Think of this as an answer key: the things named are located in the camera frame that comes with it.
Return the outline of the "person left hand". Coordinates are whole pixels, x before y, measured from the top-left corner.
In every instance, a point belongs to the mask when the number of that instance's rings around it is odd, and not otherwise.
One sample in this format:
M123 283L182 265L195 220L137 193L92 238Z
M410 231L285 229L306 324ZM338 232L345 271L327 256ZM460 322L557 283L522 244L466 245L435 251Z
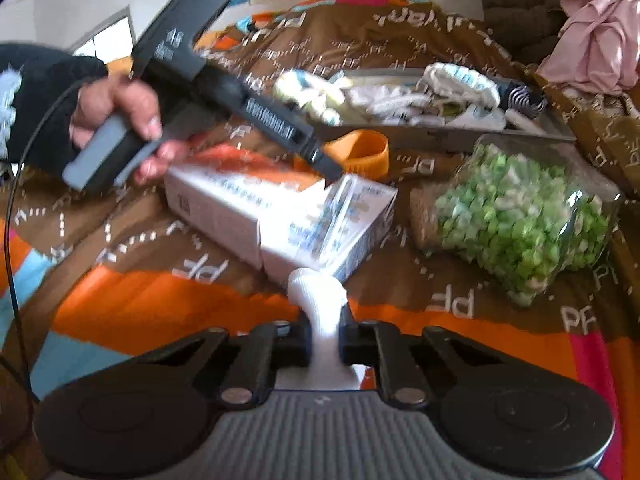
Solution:
M119 115L145 142L158 141L163 135L160 101L156 92L140 80L112 75L84 84L70 118L68 135L76 148L84 148L104 122ZM189 155L189 141L167 140L132 173L137 185L146 185L166 174L173 162Z

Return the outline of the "black sleeve forearm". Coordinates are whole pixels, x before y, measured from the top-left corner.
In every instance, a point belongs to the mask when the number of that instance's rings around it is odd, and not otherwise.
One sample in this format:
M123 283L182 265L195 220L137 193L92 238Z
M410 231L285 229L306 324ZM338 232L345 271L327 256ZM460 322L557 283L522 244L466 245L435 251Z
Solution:
M1 159L16 164L40 130L25 164L59 177L78 153L70 120L79 85L107 75L98 58L38 44L1 45Z

